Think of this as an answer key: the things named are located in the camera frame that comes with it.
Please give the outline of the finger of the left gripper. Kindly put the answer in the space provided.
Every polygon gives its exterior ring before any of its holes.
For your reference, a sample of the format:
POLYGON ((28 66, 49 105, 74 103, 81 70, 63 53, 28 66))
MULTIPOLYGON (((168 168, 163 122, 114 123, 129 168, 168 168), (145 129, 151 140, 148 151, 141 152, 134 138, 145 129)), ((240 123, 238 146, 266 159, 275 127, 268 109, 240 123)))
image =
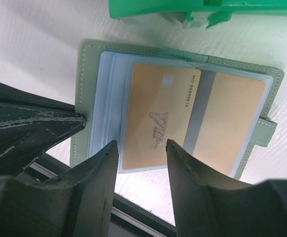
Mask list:
POLYGON ((0 102, 74 113, 74 105, 27 93, 0 83, 0 102))
POLYGON ((85 116, 69 104, 0 102, 0 175, 19 175, 85 125, 85 116))

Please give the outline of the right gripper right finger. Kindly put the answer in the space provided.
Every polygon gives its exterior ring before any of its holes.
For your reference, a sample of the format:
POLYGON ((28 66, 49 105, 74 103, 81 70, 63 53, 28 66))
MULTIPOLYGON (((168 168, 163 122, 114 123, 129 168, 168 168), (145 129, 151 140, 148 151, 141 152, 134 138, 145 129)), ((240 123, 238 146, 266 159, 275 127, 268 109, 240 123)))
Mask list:
POLYGON ((287 179, 256 185, 226 176, 166 144, 179 237, 287 237, 287 179))

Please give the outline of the gold credit card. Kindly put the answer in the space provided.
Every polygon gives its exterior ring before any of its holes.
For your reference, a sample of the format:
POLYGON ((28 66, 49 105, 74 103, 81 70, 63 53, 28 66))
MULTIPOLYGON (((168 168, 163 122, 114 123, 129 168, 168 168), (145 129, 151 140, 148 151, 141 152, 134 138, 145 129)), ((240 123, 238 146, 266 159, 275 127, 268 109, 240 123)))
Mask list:
POLYGON ((184 142, 200 76, 196 68, 133 67, 123 170, 166 165, 166 141, 184 142))
POLYGON ((256 75, 202 70, 183 148, 235 177, 271 83, 256 75))

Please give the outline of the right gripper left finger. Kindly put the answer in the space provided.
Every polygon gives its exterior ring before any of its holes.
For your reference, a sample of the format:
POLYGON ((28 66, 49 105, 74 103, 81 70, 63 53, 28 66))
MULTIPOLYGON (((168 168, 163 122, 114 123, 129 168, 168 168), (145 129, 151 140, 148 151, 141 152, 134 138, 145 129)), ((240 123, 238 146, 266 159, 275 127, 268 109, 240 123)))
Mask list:
POLYGON ((106 237, 118 158, 113 140, 42 184, 0 176, 0 237, 106 237))

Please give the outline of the sage green card holder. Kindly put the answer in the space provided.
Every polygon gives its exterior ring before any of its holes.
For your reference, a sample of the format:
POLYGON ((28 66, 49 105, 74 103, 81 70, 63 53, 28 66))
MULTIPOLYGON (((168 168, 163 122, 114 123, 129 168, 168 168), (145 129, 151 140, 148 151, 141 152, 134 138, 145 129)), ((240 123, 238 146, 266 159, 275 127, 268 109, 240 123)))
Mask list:
POLYGON ((86 127, 71 140, 70 165, 111 140, 119 173, 167 167, 166 143, 239 179, 255 146, 267 147, 268 117, 283 71, 169 48, 84 40, 75 111, 86 127))

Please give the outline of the green plastic bin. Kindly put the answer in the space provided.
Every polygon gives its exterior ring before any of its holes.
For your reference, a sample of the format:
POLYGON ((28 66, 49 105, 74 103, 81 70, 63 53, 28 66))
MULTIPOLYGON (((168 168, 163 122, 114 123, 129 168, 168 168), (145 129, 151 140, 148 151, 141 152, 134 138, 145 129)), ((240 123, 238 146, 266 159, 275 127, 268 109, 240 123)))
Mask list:
POLYGON ((210 28, 227 22, 233 14, 287 16, 287 0, 110 0, 112 19, 153 13, 185 14, 183 28, 210 28))

